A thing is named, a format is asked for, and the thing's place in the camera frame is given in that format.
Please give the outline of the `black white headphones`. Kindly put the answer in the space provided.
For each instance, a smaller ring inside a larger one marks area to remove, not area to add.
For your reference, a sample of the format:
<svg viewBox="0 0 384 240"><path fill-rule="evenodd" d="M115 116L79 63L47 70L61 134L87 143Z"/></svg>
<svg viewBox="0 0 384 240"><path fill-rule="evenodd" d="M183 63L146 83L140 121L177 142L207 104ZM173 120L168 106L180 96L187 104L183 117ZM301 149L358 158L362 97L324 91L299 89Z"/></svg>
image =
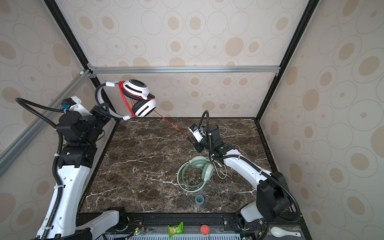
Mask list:
<svg viewBox="0 0 384 240"><path fill-rule="evenodd" d="M104 87L118 88L122 100L129 110L128 115L117 114L112 109L109 110L115 119L127 121L131 118L144 118L156 109L156 97L150 93L148 86L135 79L120 82L106 82L96 88L95 99L98 105L106 103L102 97Z"/></svg>

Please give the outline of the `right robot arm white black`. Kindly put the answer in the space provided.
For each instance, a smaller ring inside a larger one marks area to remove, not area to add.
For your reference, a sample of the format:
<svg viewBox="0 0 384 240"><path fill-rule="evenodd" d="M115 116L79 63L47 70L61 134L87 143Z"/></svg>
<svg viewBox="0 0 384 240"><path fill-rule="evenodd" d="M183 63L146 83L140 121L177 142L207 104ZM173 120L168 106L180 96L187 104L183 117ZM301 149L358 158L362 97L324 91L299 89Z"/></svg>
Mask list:
<svg viewBox="0 0 384 240"><path fill-rule="evenodd" d="M197 156L186 164L187 167L203 168L202 183L192 187L195 192L207 184L218 167L229 167L257 191L256 201L245 205L236 214L241 228L247 228L252 222L262 219L267 222L282 219L289 223L297 223L301 219L298 201L289 191L283 174L263 169L232 145L224 143L219 127L210 124L208 111L204 111L199 123L192 124L189 131L193 134L190 141L195 150L198 153L207 150L209 153L207 158Z"/></svg>

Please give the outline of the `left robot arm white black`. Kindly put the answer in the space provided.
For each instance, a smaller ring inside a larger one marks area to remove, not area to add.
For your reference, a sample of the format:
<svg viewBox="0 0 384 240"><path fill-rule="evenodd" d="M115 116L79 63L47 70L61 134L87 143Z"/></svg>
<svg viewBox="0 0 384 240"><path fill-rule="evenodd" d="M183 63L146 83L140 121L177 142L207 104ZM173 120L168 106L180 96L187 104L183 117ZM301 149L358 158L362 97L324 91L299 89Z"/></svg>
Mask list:
<svg viewBox="0 0 384 240"><path fill-rule="evenodd" d="M108 210L77 226L77 211L83 187L93 166L96 142L111 120L108 104L87 111L77 97L62 101L60 109L16 98L16 102L50 125L58 134L59 146L52 166L56 181L53 197L37 240L96 240L117 226L120 212Z"/></svg>

